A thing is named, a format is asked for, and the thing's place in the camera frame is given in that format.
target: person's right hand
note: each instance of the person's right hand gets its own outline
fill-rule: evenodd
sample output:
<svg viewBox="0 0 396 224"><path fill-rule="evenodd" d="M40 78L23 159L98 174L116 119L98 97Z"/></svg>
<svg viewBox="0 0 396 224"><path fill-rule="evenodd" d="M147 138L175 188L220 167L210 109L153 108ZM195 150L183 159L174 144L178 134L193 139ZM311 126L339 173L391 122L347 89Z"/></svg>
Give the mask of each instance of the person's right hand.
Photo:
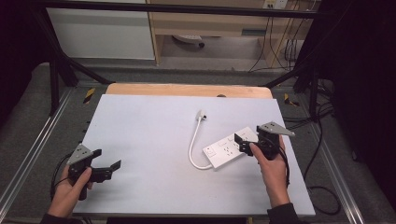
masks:
<svg viewBox="0 0 396 224"><path fill-rule="evenodd" d="M281 135L279 136L279 144L285 149ZM274 208L285 203L290 203L288 189L285 184L286 164L282 157L278 154L272 161L268 161L256 145L250 143L249 146L262 169L262 179L267 188L271 207Z"/></svg>

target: yellow and black tape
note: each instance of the yellow and black tape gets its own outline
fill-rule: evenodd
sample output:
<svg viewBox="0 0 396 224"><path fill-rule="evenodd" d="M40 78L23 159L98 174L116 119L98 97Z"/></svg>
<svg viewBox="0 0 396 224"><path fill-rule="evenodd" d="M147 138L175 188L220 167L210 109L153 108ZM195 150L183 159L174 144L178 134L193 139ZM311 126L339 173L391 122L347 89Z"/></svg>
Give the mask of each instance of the yellow and black tape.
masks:
<svg viewBox="0 0 396 224"><path fill-rule="evenodd" d="M95 92L95 88L90 88L85 95L84 102L82 102L84 105L88 104L93 96L93 93Z"/></svg>
<svg viewBox="0 0 396 224"><path fill-rule="evenodd" d="M298 102L293 102L289 99L289 95L285 93L285 104L287 105L294 105L294 106L300 106Z"/></svg>

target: wooden panel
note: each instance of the wooden panel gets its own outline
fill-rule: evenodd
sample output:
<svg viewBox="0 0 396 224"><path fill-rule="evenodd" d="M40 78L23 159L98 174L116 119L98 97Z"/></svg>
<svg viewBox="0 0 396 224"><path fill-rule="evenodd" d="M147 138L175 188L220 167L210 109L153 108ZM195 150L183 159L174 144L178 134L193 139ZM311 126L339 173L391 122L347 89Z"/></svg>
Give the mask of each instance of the wooden panel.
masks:
<svg viewBox="0 0 396 224"><path fill-rule="evenodd" d="M177 95L177 96L211 96L220 94L226 97L266 98L271 99L272 93L264 87L246 86L212 86L212 85L180 85L180 84L135 84L114 83L108 86L106 94L133 95Z"/></svg>

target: power strip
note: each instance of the power strip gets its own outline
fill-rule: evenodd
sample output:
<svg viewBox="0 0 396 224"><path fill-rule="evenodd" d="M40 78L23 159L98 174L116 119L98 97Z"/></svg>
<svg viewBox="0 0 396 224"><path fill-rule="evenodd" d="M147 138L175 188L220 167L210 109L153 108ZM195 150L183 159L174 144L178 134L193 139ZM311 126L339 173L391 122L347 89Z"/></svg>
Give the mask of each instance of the power strip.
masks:
<svg viewBox="0 0 396 224"><path fill-rule="evenodd" d="M259 140L257 134L251 131L249 127L236 132L236 134L245 141L257 142ZM233 135L234 133L210 146L204 147L203 151L215 169L245 154L239 151L239 145L233 140Z"/></svg>

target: black sleeve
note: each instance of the black sleeve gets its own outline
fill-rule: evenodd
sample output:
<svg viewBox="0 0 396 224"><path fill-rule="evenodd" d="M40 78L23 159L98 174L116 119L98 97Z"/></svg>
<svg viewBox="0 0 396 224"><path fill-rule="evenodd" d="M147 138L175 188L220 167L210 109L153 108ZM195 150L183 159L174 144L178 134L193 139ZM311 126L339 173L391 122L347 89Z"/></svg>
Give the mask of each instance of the black sleeve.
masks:
<svg viewBox="0 0 396 224"><path fill-rule="evenodd" d="M292 203L282 204L273 209L268 209L268 217L271 224L301 224L302 222L294 210Z"/></svg>
<svg viewBox="0 0 396 224"><path fill-rule="evenodd" d="M46 214L43 216L43 219L41 219L40 224L67 224L69 222L68 218L65 217L55 217L49 214Z"/></svg>

